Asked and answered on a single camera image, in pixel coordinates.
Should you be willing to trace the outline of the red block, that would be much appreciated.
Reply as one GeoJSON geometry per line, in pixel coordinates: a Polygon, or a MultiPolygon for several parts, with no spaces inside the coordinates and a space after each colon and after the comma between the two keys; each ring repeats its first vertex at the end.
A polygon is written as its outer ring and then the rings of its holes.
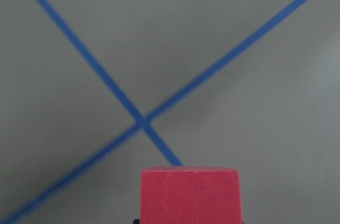
{"type": "Polygon", "coordinates": [[[226,167],[149,167],[140,223],[243,223],[240,175],[226,167]]]}

